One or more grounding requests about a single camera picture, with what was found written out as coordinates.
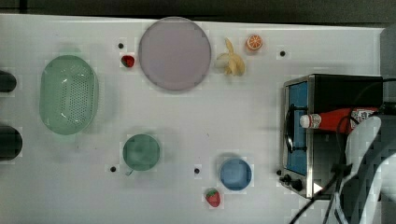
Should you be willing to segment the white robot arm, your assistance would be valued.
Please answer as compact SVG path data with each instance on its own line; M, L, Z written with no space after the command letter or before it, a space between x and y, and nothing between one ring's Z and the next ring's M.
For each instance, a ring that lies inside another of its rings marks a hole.
M395 104L385 102L346 141L341 179L323 224L374 224L381 193L395 198Z

